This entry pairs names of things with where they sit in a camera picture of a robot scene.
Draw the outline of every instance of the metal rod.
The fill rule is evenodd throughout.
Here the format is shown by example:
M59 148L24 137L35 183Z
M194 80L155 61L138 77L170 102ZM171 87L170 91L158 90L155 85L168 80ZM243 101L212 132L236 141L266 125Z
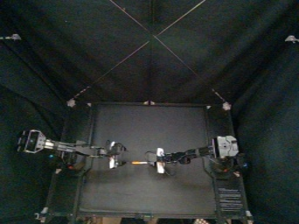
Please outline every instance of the metal rod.
M139 50L147 45L150 43L150 41L147 41L142 46L139 46L138 48L136 48L136 50L134 51L134 52L131 52L127 56L126 56L126 58L124 59L122 59L118 63L116 63L116 65L112 67L112 68L110 68L108 69L108 71L91 83L91 85L90 86L87 86L84 89L82 89L80 91L79 91L79 93L72 97L72 99L76 99L83 93L86 93L87 92L87 90L90 89L90 88L92 88L92 86L114 71L114 69L116 68L116 67L119 67L135 54L136 54L136 52L139 52Z
M114 0L108 0L108 1L131 17L131 19L143 27L143 29L147 32L150 32L148 29L138 22L138 20L127 13L127 11L115 3L115 1Z
M207 0L200 1L158 34L160 36Z
M170 53L172 54L172 56L184 64L184 66L191 70L191 72L198 76L199 74L192 70L192 68L186 64L186 62L183 61L183 59L175 54L175 52L172 51L172 49L164 44L164 42L156 37L154 36L154 38L159 41L159 43L164 46L164 48L170 51ZM219 92L211 88L212 93L223 100L223 102L226 102L226 99L220 96Z

